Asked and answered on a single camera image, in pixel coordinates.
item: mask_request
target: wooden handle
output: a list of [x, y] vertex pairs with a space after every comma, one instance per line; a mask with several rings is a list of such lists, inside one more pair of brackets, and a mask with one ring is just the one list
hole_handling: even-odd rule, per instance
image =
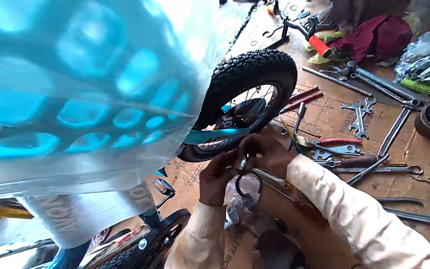
[[344, 167], [369, 167], [377, 162], [377, 155], [366, 154], [361, 157], [341, 159], [341, 165]]

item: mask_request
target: metal rod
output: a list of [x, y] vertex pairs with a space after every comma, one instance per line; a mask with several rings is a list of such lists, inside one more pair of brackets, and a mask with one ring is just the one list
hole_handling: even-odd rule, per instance
[[382, 162], [384, 162], [385, 160], [387, 160], [387, 158], [389, 158], [389, 154], [386, 154], [385, 156], [383, 156], [379, 161], [377, 161], [375, 164], [373, 164], [372, 166], [368, 167], [366, 170], [364, 170], [363, 172], [355, 175], [354, 177], [352, 177], [350, 180], [346, 181], [346, 183], [348, 185], [353, 186], [356, 182], [358, 182], [365, 174], [369, 173], [369, 171], [373, 170], [374, 168], [376, 168], [378, 165], [380, 165]]
[[282, 191], [280, 191], [280, 190], [278, 190], [275, 186], [273, 186], [270, 182], [268, 182], [268, 181], [266, 181], [266, 180], [264, 180], [263, 182], [265, 182], [266, 184], [268, 184], [268, 186], [270, 186], [270, 187], [272, 187], [273, 189], [275, 189], [277, 192], [279, 192], [279, 193], [281, 193], [281, 194], [283, 194], [286, 198], [288, 198], [288, 199], [290, 199], [291, 201], [295, 201], [295, 199], [293, 199], [293, 198], [291, 198], [290, 197], [290, 195], [288, 195], [288, 194], [286, 194], [286, 193], [284, 193], [284, 192], [282, 192]]
[[296, 119], [296, 123], [295, 123], [295, 127], [293, 129], [293, 132], [296, 134], [298, 131], [298, 127], [300, 126], [300, 123], [302, 122], [302, 118], [304, 116], [306, 110], [306, 106], [304, 102], [300, 103], [300, 107], [298, 108], [298, 112], [296, 112], [297, 114], [297, 119]]
[[422, 200], [414, 197], [375, 197], [374, 199], [378, 202], [411, 202], [420, 204], [424, 207]]
[[389, 213], [393, 213], [400, 219], [430, 224], [430, 216], [428, 215], [400, 211], [400, 210], [388, 208], [388, 207], [383, 207], [383, 208], [385, 211]]
[[379, 147], [379, 151], [377, 152], [378, 156], [384, 156], [387, 153], [387, 151], [393, 144], [397, 134], [401, 131], [401, 128], [408, 120], [409, 114], [411, 113], [411, 111], [412, 111], [412, 107], [409, 107], [409, 106], [403, 107], [401, 113], [397, 117], [396, 121], [393, 123], [391, 130], [387, 133], [383, 143]]
[[318, 72], [318, 71], [316, 71], [316, 70], [313, 70], [313, 69], [311, 69], [311, 68], [309, 68], [309, 67], [302, 66], [302, 70], [304, 70], [304, 71], [306, 71], [306, 72], [309, 72], [309, 73], [312, 73], [312, 74], [317, 75], [317, 76], [321, 76], [322, 78], [325, 78], [325, 79], [327, 79], [327, 80], [329, 80], [329, 81], [332, 81], [332, 82], [334, 82], [334, 83], [337, 83], [337, 84], [339, 84], [339, 85], [341, 85], [341, 86], [345, 86], [346, 88], [348, 88], [348, 89], [352, 89], [352, 90], [354, 90], [354, 91], [357, 91], [357, 92], [359, 92], [359, 93], [361, 93], [361, 94], [363, 94], [363, 95], [366, 95], [366, 96], [373, 96], [373, 94], [372, 94], [372, 93], [368, 93], [368, 92], [367, 92], [367, 91], [365, 91], [365, 90], [359, 89], [358, 87], [355, 87], [355, 86], [353, 86], [353, 85], [351, 85], [351, 84], [349, 84], [349, 83], [346, 83], [346, 82], [344, 82], [344, 81], [338, 80], [338, 79], [336, 79], [336, 78], [334, 78], [334, 77], [331, 77], [331, 76], [325, 75], [325, 74], [323, 74], [323, 73], [320, 73], [320, 72]]

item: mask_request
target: blue bicycle frame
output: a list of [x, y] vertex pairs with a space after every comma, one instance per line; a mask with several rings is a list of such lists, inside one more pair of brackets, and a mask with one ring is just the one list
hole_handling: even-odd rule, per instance
[[185, 144], [204, 144], [209, 142], [223, 141], [230, 138], [236, 138], [238, 136], [246, 135], [249, 132], [249, 128], [220, 129], [213, 131], [190, 130], [183, 142]]

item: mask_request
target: plastic packaging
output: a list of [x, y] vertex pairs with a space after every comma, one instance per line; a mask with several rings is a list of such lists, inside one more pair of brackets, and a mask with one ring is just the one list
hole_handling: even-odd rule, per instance
[[128, 191], [18, 198], [60, 248], [75, 248], [100, 231], [148, 210], [157, 212], [145, 181]]
[[424, 33], [415, 42], [407, 46], [406, 52], [403, 53], [394, 68], [396, 82], [400, 82], [405, 77], [409, 77], [413, 69], [418, 70], [418, 68], [424, 67], [428, 62], [423, 59], [426, 56], [430, 56], [430, 31]]
[[[246, 205], [242, 202], [242, 197], [236, 192], [235, 182], [237, 177], [233, 177], [225, 188], [225, 199], [224, 204], [228, 205], [227, 218], [229, 217], [230, 211], [235, 210], [233, 215], [236, 214], [237, 222], [242, 219], [247, 219], [253, 216], [253, 211], [250, 211]], [[258, 199], [260, 198], [260, 194], [258, 190], [260, 188], [260, 181], [253, 174], [247, 174], [242, 176], [240, 179], [240, 190], [242, 193], [248, 193], [252, 197], [252, 202], [254, 205], [258, 204]]]
[[0, 198], [128, 190], [215, 67], [215, 1], [0, 0]]

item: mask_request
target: red handlebar grip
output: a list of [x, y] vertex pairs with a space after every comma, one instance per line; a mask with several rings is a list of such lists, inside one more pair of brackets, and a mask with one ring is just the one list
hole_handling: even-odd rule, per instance
[[319, 39], [316, 35], [311, 36], [308, 42], [310, 42], [311, 46], [313, 46], [323, 58], [326, 58], [331, 54], [330, 47], [326, 46], [326, 44], [323, 43], [323, 41], [321, 41], [321, 39]]

